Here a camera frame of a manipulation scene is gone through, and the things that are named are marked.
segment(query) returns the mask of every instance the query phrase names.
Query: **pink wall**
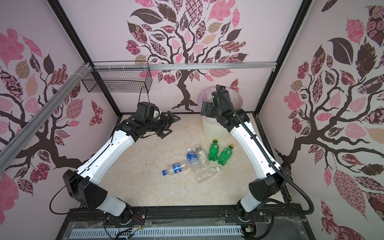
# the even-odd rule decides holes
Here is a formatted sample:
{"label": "pink wall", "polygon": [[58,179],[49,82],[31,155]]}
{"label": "pink wall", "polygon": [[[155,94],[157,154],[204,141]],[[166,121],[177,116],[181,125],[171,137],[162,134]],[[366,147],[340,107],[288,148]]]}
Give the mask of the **pink wall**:
{"label": "pink wall", "polygon": [[382,1],[315,1],[260,114],[316,239],[382,239],[383,19]]}
{"label": "pink wall", "polygon": [[[61,3],[93,61],[148,60],[151,64],[168,64],[276,61],[301,1]],[[180,26],[186,22],[191,24],[190,30]],[[230,87],[238,79],[244,110],[255,110],[270,69],[215,71],[181,71],[180,75],[177,69],[151,71],[150,100],[163,111],[175,106],[175,112],[200,111],[195,104],[202,90],[216,84]],[[199,79],[190,79],[191,73]],[[136,110],[139,94],[113,93],[113,97],[122,112]]]}
{"label": "pink wall", "polygon": [[[82,63],[46,1],[2,3],[1,148]],[[71,92],[0,176],[2,238],[25,238],[26,233],[33,239],[56,237],[65,215],[52,214],[49,201],[63,186],[63,173],[89,159],[116,120],[101,93],[88,93],[82,83]],[[53,209],[66,212],[77,205],[62,191]]]}

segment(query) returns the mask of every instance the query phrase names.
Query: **wire basket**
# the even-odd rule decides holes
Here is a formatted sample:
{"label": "wire basket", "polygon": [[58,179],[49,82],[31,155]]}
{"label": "wire basket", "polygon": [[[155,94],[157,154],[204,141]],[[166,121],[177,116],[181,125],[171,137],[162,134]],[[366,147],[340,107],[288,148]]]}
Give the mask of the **wire basket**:
{"label": "wire basket", "polygon": [[136,61],[135,64],[143,64],[143,67],[95,67],[83,78],[83,84],[89,93],[102,92],[97,80],[102,80],[110,93],[149,93],[152,76],[148,62]]}

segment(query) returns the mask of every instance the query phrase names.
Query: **floral wall mural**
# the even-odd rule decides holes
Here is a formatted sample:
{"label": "floral wall mural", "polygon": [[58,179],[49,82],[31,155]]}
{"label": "floral wall mural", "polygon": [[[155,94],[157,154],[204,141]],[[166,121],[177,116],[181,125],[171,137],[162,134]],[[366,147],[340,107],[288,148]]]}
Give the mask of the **floral wall mural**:
{"label": "floral wall mural", "polygon": [[[311,41],[307,46],[313,56],[294,46],[261,112],[282,166],[292,170],[293,180],[315,203],[321,202],[321,209],[308,216],[319,239],[328,239],[323,233],[335,239],[371,239],[378,233],[375,226],[384,221],[384,7],[368,3],[329,0],[314,5],[297,43],[302,41],[303,46]],[[347,16],[344,21],[340,14]],[[336,25],[334,29],[327,25],[317,30],[324,31],[324,38],[311,36],[314,22],[324,18]],[[292,73],[294,63],[299,62],[297,72]],[[291,83],[289,90],[285,88],[286,96],[280,97],[280,103],[272,100],[279,98],[277,92],[283,92],[281,85],[287,82]],[[273,123],[266,117],[279,109],[287,112],[283,121],[291,129],[289,144],[276,140],[283,126],[272,130]],[[303,181],[310,173],[310,181],[316,184]],[[320,198],[346,214],[332,214]],[[320,210],[325,217],[318,217]]]}
{"label": "floral wall mural", "polygon": [[[82,64],[47,2],[14,1],[4,9],[25,16],[33,9],[40,17],[26,24],[10,15],[9,21],[0,24],[0,149]],[[48,206],[63,186],[63,173],[89,159],[105,143],[117,119],[101,94],[91,95],[81,82],[77,84],[0,175],[0,232],[4,238],[20,238],[21,231],[15,228],[19,224],[27,225],[26,231],[39,239],[57,235],[63,216],[53,215]],[[84,145],[84,136],[100,141]],[[80,144],[86,147],[79,149]],[[61,212],[77,205],[65,195],[55,201],[53,207]],[[38,226],[42,225],[50,230],[40,233]]]}
{"label": "floral wall mural", "polygon": [[[204,0],[207,8],[203,7],[203,0],[185,0],[185,3],[183,0],[155,1],[155,4],[152,1],[135,1],[145,8],[133,11],[127,21],[134,40],[127,41],[126,49],[136,55],[137,63],[140,60],[151,64],[234,63],[242,62],[248,55],[240,52],[246,42],[238,40],[242,28],[236,29],[240,12],[235,7],[235,0]],[[202,18],[203,15],[208,15],[208,19]],[[206,26],[210,19],[215,21]],[[151,27],[157,23],[164,26]],[[181,90],[183,99],[172,109],[184,107],[192,112],[189,106],[197,106],[197,103],[191,100],[185,81],[201,79],[213,82],[214,78],[230,73],[229,69],[151,71],[159,82],[175,83]],[[238,91],[237,85],[238,79],[233,81],[231,88]]]}

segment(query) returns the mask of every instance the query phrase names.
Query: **plastic bottle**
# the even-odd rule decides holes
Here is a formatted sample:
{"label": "plastic bottle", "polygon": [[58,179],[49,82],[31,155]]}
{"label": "plastic bottle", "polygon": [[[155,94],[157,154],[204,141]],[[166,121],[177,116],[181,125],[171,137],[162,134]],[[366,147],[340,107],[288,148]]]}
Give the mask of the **plastic bottle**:
{"label": "plastic bottle", "polygon": [[192,148],[190,147],[187,148],[187,160],[192,172],[198,172],[201,170],[201,162],[197,158],[196,153],[192,151]]}
{"label": "plastic bottle", "polygon": [[217,160],[217,162],[220,165],[224,166],[227,163],[228,159],[232,155],[232,149],[233,149],[233,145],[232,144],[229,145],[228,147],[224,148],[224,150],[221,152],[221,154],[220,154],[220,156],[219,156],[219,158]]}
{"label": "plastic bottle", "polygon": [[195,148],[196,148],[197,158],[199,158],[199,160],[201,161],[201,166],[203,168],[209,167],[211,164],[210,164],[207,156],[205,155],[205,152],[201,148],[200,144],[196,144]]}
{"label": "plastic bottle", "polygon": [[208,167],[208,168],[202,170],[201,174],[196,176],[195,179],[199,183],[199,182],[202,182],[202,181],[204,181],[206,179],[209,179],[209,178],[213,177],[218,172],[220,172],[220,168],[219,167]]}
{"label": "plastic bottle", "polygon": [[208,159],[210,161],[216,161],[217,160],[217,154],[218,154],[218,145],[217,145],[217,139],[214,139],[214,142],[209,147],[209,154]]}
{"label": "plastic bottle", "polygon": [[181,160],[178,163],[175,163],[175,164],[172,164],[172,165],[168,165],[167,169],[163,170],[162,173],[163,173],[163,176],[165,176],[165,175],[175,175],[176,173],[185,171],[187,169],[188,169],[187,161]]}

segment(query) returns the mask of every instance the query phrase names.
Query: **bottle with white label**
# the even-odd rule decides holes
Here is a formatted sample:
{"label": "bottle with white label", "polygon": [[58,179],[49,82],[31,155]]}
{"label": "bottle with white label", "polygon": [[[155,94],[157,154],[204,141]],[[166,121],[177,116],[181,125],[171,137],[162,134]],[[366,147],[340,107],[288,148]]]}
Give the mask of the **bottle with white label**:
{"label": "bottle with white label", "polygon": [[210,164],[207,156],[205,155],[205,152],[201,148],[200,144],[196,144],[195,148],[196,148],[197,158],[200,159],[202,167],[203,168],[209,167],[211,164]]}
{"label": "bottle with white label", "polygon": [[178,163],[168,165],[167,169],[163,170],[163,176],[165,175],[175,175],[176,173],[183,172],[188,169],[187,161],[181,160]]}
{"label": "bottle with white label", "polygon": [[196,181],[199,183],[199,182],[202,182],[204,180],[207,180],[211,177],[213,177],[214,175],[216,175],[218,172],[220,172],[220,168],[219,167],[208,167],[204,170],[202,170],[196,177]]}
{"label": "bottle with white label", "polygon": [[201,170],[201,161],[197,158],[196,153],[192,151],[192,148],[187,148],[187,160],[191,167],[192,172],[198,172]]}

